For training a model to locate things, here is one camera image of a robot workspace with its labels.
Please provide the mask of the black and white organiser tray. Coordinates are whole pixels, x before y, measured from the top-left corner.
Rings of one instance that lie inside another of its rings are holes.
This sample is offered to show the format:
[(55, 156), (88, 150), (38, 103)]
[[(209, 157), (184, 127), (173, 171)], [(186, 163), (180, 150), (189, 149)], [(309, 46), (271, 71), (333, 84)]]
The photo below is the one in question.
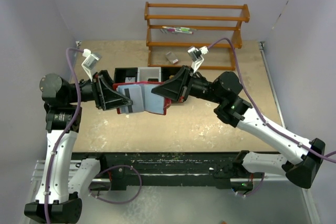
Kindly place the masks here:
[(114, 82), (123, 84), (126, 77), (135, 77), (136, 82), (143, 89), (144, 102), (150, 105), (164, 105), (172, 101), (160, 95), (153, 94), (151, 90), (172, 78), (181, 67), (137, 67), (137, 68), (116, 68), (114, 71)]

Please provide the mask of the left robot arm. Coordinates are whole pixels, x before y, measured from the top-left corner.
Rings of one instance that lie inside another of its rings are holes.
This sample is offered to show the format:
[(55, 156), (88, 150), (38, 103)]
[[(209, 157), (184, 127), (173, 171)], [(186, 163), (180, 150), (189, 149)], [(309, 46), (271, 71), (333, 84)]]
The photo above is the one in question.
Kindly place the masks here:
[(86, 157), (70, 176), (72, 151), (81, 122), (81, 102), (94, 101), (97, 109), (113, 110), (132, 102), (113, 90), (114, 82), (106, 70), (84, 81), (69, 83), (50, 73), (39, 87), (46, 111), (47, 153), (40, 188), (35, 200), (25, 205), (26, 217), (37, 223), (77, 223), (82, 197), (94, 177), (108, 172), (106, 159)]

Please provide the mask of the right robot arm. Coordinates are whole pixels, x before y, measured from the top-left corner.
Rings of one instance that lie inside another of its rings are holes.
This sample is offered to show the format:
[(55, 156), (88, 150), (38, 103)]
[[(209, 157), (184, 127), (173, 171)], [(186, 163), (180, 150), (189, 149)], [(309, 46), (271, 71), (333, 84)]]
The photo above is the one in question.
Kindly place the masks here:
[(239, 96), (243, 86), (234, 72), (225, 71), (213, 82), (200, 73), (182, 66), (178, 73), (152, 89), (153, 94), (176, 102), (189, 96), (216, 103), (217, 118), (267, 143), (278, 154), (241, 151), (235, 159), (234, 173), (246, 177), (250, 173), (285, 176), (301, 188), (309, 189), (322, 164), (325, 142), (309, 140), (288, 131), (264, 117), (256, 106)]

